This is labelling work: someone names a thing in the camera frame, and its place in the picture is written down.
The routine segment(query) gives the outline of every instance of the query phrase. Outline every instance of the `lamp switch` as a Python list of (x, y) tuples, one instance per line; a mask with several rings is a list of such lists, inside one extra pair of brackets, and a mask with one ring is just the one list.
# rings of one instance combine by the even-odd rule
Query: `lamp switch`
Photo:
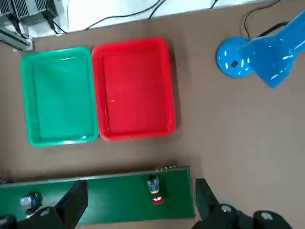
[(234, 67), (234, 68), (235, 68), (237, 65), (238, 65), (238, 62), (237, 62), (237, 61), (233, 61), (233, 63), (231, 64), (231, 66)]

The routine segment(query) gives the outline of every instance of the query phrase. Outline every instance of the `green tray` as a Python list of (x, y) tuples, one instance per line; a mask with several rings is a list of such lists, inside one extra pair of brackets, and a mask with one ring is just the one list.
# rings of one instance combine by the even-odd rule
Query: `green tray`
[(161, 205), (154, 205), (146, 180), (154, 171), (133, 174), (83, 177), (5, 185), (0, 187), (0, 215), (25, 219), (20, 197), (37, 191), (43, 206), (53, 206), (75, 184), (86, 180), (89, 204), (80, 224), (118, 223), (153, 219), (194, 218), (193, 190), (190, 170), (177, 168), (158, 172), (164, 196)]
[(91, 52), (83, 47), (26, 55), (21, 61), (29, 143), (54, 146), (98, 137)]

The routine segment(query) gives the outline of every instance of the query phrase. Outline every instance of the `small figurine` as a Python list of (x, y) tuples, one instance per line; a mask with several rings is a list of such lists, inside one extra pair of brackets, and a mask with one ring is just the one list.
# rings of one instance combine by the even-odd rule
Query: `small figurine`
[(147, 186), (152, 195), (152, 202), (155, 205), (163, 203), (163, 198), (160, 193), (159, 179), (157, 176), (149, 176), (147, 179)]
[(29, 193), (20, 198), (20, 205), (25, 210), (25, 214), (28, 218), (42, 206), (42, 195), (38, 192)]

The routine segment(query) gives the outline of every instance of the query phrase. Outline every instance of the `black cable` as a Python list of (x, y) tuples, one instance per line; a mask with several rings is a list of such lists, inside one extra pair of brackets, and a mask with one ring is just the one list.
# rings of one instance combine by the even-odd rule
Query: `black cable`
[(57, 28), (59, 28), (63, 33), (68, 34), (65, 30), (63, 30), (56, 22), (53, 21)]
[(211, 5), (211, 7), (210, 7), (210, 9), (212, 9), (214, 6), (215, 6), (215, 4), (218, 2), (218, 0), (215, 0), (214, 2), (213, 2), (213, 4)]
[[(48, 11), (48, 0), (46, 0), (46, 5), (45, 5), (46, 11)], [(48, 14), (43, 15), (44, 19), (48, 22), (50, 28), (54, 31), (56, 35), (59, 35), (59, 33), (56, 31), (56, 28), (60, 29), (63, 33), (68, 34), (65, 30), (63, 30), (55, 21), (53, 17), (50, 17)]]
[(24, 36), (25, 39), (31, 38), (32, 36), (30, 36), (29, 34), (22, 34)]
[(127, 18), (127, 17), (131, 17), (131, 16), (134, 16), (134, 15), (137, 15), (137, 14), (144, 13), (144, 12), (146, 12), (146, 11), (151, 10), (153, 7), (155, 7), (156, 5), (158, 5), (159, 2), (161, 2), (161, 1), (162, 1), (162, 0), (158, 0), (158, 1), (157, 1), (155, 4), (153, 4), (152, 6), (146, 8), (146, 9), (144, 9), (144, 10), (142, 10), (142, 11), (139, 11), (139, 12), (135, 12), (135, 13), (131, 13), (131, 14), (126, 14), (126, 15), (109, 16), (109, 17), (103, 18), (103, 19), (101, 19), (101, 20), (99, 20), (99, 21), (97, 21), (97, 22), (91, 24), (90, 26), (88, 26), (88, 27), (87, 27), (86, 29), (84, 29), (84, 30), (88, 30), (88, 29), (90, 29), (91, 27), (93, 27), (94, 25), (96, 25), (96, 24), (98, 24), (98, 23), (100, 23), (100, 22), (102, 22), (102, 21), (104, 21), (104, 20), (110, 19), (110, 18)]
[(12, 25), (15, 28), (16, 34), (20, 35), (22, 38), (26, 39), (26, 37), (22, 34), (21, 29), (20, 29), (20, 23), (17, 17), (13, 15), (8, 16), (8, 20), (12, 23)]
[(163, 0), (156, 8), (153, 9), (152, 13), (150, 14), (148, 19), (151, 19), (153, 17), (153, 14), (157, 11), (157, 9), (165, 2), (166, 0)]
[(247, 26), (247, 19), (248, 19), (248, 17), (249, 17), (253, 12), (258, 11), (258, 10), (264, 10), (264, 9), (269, 8), (269, 7), (272, 7), (272, 6), (276, 5), (276, 4), (278, 4), (280, 1), (281, 1), (281, 0), (275, 0), (274, 2), (272, 2), (272, 3), (270, 3), (270, 4), (266, 5), (266, 6), (257, 7), (257, 8), (255, 8), (255, 9), (253, 9), (253, 10), (251, 10), (251, 11), (249, 11), (249, 12), (247, 13), (247, 15), (246, 15), (245, 18), (244, 18), (244, 30), (245, 30), (246, 33), (247, 33), (248, 40), (251, 39), (250, 33), (249, 33), (249, 31), (248, 31), (248, 26)]
[(288, 23), (289, 23), (288, 21), (277, 23), (276, 25), (272, 26), (270, 29), (266, 30), (265, 32), (262, 32), (258, 37), (264, 37), (264, 36), (268, 35), (269, 33), (273, 32), (274, 30), (277, 30), (283, 26), (286, 26)]

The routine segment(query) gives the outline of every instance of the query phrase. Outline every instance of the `green platform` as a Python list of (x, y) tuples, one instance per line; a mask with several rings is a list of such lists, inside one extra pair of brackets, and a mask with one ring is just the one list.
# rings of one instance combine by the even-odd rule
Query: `green platform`
[(20, 197), (37, 191), (43, 195), (43, 205), (53, 206), (73, 186), (76, 180), (86, 180), (89, 205), (80, 224), (131, 222), (154, 219), (193, 218), (194, 204), (189, 168), (158, 172), (164, 203), (152, 204), (146, 179), (152, 171), (83, 177), (44, 182), (20, 183), (0, 187), (0, 215), (13, 214), (25, 219)]

